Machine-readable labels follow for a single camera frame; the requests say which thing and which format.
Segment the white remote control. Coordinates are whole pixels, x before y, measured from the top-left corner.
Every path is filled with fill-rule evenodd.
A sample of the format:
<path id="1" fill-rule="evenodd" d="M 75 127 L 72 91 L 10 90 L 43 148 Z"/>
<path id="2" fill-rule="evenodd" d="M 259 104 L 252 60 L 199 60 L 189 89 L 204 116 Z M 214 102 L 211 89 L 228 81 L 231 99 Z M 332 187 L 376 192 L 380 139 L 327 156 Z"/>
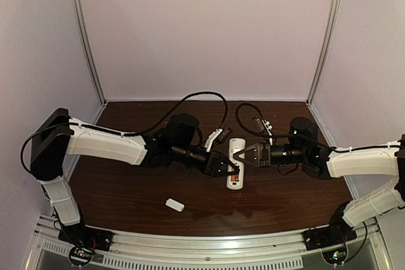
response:
<path id="1" fill-rule="evenodd" d="M 246 141 L 243 138 L 231 138 L 228 144 L 228 158 L 232 166 L 228 165 L 228 172 L 233 175 L 227 177 L 227 188 L 240 190 L 244 186 L 244 163 L 234 159 L 234 154 L 246 148 Z"/>

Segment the white battery cover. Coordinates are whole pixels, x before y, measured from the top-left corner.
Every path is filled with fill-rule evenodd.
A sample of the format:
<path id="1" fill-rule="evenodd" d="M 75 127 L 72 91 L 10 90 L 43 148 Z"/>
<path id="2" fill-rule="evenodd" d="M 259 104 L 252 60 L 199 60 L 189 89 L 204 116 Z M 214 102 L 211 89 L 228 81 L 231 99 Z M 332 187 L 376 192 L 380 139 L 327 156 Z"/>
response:
<path id="1" fill-rule="evenodd" d="M 175 210 L 177 212 L 182 212 L 184 210 L 184 208 L 185 208 L 184 204 L 182 204 L 182 203 L 180 203 L 180 202 L 178 202 L 178 201 L 176 201 L 176 200 L 174 200 L 172 198 L 169 198 L 169 199 L 166 200 L 165 206 L 167 206 L 167 207 L 169 207 L 169 208 L 171 208 L 171 209 L 173 209 L 173 210 Z"/>

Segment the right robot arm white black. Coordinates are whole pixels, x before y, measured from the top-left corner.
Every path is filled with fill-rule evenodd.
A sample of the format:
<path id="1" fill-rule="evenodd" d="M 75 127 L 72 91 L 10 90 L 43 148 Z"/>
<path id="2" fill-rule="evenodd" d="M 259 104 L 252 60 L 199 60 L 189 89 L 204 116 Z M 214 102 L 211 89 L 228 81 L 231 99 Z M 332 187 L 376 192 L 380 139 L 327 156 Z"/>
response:
<path id="1" fill-rule="evenodd" d="M 229 156 L 240 169 L 246 165 L 267 168 L 295 164 L 301 166 L 306 175 L 319 180 L 352 175 L 392 177 L 380 188 L 338 206 L 328 226 L 305 231 L 307 245 L 352 240 L 356 236 L 354 228 L 357 225 L 392 209 L 404 207 L 403 139 L 357 148 L 328 147 L 318 142 L 318 126 L 315 123 L 304 117 L 296 117 L 290 121 L 288 143 L 276 145 L 270 123 L 259 118 L 253 121 L 265 142 L 246 146 L 241 138 L 229 141 Z"/>

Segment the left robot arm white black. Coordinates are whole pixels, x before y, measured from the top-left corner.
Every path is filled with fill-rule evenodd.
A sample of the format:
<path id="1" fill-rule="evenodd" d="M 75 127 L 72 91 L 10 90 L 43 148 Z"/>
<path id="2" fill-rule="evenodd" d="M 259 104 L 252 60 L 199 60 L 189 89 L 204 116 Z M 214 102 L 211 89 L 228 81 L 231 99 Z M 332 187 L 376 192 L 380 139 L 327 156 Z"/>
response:
<path id="1" fill-rule="evenodd" d="M 72 243 L 82 243 L 93 235 L 86 227 L 81 210 L 73 198 L 63 173 L 67 155 L 91 156 L 121 161 L 142 168 L 159 168 L 173 162 L 197 169 L 210 177 L 237 175 L 240 169 L 221 152 L 212 148 L 221 135 L 216 129 L 204 147 L 192 145 L 200 135 L 199 120 L 185 113 L 173 115 L 167 125 L 154 134 L 130 133 L 84 123 L 59 108 L 22 147 L 31 146 L 26 172 L 40 184 L 56 211 L 62 233 Z"/>

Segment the right circuit board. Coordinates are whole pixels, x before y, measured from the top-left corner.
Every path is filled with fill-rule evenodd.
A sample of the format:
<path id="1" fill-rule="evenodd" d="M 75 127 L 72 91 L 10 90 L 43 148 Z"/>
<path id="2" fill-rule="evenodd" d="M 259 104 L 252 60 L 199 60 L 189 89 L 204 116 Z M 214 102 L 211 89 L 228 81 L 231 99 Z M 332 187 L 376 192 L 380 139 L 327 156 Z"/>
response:
<path id="1" fill-rule="evenodd" d="M 339 266 L 346 262 L 348 249 L 346 246 L 331 247 L 321 251 L 323 260 L 331 266 Z"/>

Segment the circuit board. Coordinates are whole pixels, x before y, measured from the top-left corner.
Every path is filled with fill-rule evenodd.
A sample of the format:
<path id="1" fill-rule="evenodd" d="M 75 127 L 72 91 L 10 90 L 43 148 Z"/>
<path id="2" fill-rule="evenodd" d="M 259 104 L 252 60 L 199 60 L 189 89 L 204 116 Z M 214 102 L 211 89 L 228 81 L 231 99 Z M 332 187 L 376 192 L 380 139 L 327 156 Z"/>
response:
<path id="1" fill-rule="evenodd" d="M 346 246 L 331 247 L 321 251 L 323 260 L 331 266 L 339 266 L 346 262 L 348 249 Z"/>
<path id="2" fill-rule="evenodd" d="M 94 255 L 95 252 L 91 249 L 74 246 L 68 253 L 68 259 L 74 266 L 83 267 L 92 261 Z"/>

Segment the left circuit board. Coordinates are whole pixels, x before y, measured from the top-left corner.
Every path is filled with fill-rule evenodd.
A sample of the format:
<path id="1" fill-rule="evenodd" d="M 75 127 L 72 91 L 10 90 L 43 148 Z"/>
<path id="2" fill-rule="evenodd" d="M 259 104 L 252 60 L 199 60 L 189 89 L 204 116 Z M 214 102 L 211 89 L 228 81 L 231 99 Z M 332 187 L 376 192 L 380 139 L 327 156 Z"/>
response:
<path id="1" fill-rule="evenodd" d="M 74 246 L 68 253 L 68 259 L 74 266 L 83 267 L 92 261 L 94 255 L 95 252 L 91 249 Z"/>

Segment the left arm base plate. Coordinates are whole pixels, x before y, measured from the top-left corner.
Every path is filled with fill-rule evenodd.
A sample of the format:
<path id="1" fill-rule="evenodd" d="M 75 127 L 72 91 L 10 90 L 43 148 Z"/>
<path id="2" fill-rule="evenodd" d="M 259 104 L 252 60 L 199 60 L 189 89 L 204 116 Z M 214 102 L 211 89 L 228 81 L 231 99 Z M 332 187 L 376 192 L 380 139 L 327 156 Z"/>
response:
<path id="1" fill-rule="evenodd" d="M 78 247 L 108 252 L 111 246 L 113 232 L 90 228 L 86 225 L 75 224 L 62 226 L 58 239 Z"/>

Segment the front aluminium rail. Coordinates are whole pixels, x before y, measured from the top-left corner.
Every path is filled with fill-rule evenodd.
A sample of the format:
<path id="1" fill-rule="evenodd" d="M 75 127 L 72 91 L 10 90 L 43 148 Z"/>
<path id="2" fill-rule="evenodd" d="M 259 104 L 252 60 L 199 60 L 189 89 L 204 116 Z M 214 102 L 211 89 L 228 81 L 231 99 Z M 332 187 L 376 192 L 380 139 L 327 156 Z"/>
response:
<path id="1" fill-rule="evenodd" d="M 58 239 L 55 219 L 41 215 L 22 269 L 393 269 L 375 219 L 346 243 L 349 262 L 334 266 L 327 253 L 341 244 L 307 250 L 303 230 L 245 236 L 164 236 L 110 230 L 109 251 L 87 266 L 68 259 L 72 245 Z"/>

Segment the right aluminium corner post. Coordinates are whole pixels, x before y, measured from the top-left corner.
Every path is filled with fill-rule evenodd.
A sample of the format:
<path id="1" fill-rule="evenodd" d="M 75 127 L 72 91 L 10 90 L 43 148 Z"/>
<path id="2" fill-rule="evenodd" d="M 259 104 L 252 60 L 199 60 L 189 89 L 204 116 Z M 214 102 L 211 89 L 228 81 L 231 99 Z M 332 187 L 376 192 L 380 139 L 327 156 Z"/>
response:
<path id="1" fill-rule="evenodd" d="M 330 0 L 330 7 L 328 11 L 327 23 L 321 44 L 320 54 L 318 57 L 318 62 L 316 65 L 313 81 L 311 83 L 311 88 L 309 90 L 308 98 L 306 99 L 306 103 L 308 106 L 312 105 L 312 103 L 314 102 L 317 90 L 320 86 L 321 77 L 325 69 L 328 53 L 332 45 L 333 33 L 337 24 L 341 2 L 342 0 Z"/>

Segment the aluminium corner post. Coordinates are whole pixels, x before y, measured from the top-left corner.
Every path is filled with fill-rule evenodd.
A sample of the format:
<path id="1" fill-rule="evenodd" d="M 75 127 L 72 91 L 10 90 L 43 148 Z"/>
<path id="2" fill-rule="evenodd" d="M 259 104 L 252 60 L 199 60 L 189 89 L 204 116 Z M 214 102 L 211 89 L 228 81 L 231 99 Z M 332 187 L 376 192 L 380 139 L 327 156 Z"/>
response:
<path id="1" fill-rule="evenodd" d="M 104 96 L 101 81 L 99 79 L 99 75 L 96 70 L 96 65 L 94 62 L 94 57 L 90 46 L 89 34 L 87 32 L 87 27 L 85 23 L 85 16 L 82 7 L 82 2 L 81 0 L 72 0 L 72 1 L 73 1 L 73 9 L 75 12 L 75 18 L 77 21 L 78 35 L 80 43 L 82 45 L 82 50 L 87 65 L 87 69 L 89 71 L 90 80 L 94 87 L 98 103 L 100 103 L 100 105 L 103 106 L 107 103 L 107 100 Z"/>
<path id="2" fill-rule="evenodd" d="M 317 90 L 320 86 L 321 77 L 325 69 L 328 53 L 332 45 L 333 33 L 337 24 L 341 2 L 342 0 L 330 0 L 330 7 L 328 11 L 327 23 L 321 44 L 320 54 L 318 57 L 318 62 L 316 65 L 313 81 L 311 83 L 311 88 L 309 90 L 308 98 L 306 99 L 306 103 L 308 106 L 312 105 L 312 103 L 314 102 Z"/>

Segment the left aluminium corner post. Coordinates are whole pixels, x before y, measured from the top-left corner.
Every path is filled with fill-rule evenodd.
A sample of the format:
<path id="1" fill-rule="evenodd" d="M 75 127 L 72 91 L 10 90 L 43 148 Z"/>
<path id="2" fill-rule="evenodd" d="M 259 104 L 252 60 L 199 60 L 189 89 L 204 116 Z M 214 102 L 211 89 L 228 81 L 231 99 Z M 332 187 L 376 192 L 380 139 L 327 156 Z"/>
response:
<path id="1" fill-rule="evenodd" d="M 82 2 L 81 0 L 72 0 L 72 1 L 73 1 L 73 9 L 75 12 L 75 18 L 77 21 L 78 35 L 80 43 L 82 45 L 82 50 L 87 65 L 87 69 L 89 71 L 90 80 L 94 87 L 98 103 L 100 103 L 100 105 L 103 106 L 107 103 L 107 100 L 104 96 L 101 81 L 99 79 L 99 75 L 96 70 L 96 65 L 94 62 L 94 57 L 90 46 L 89 34 L 87 32 L 87 27 L 85 23 L 85 16 L 82 7 Z"/>

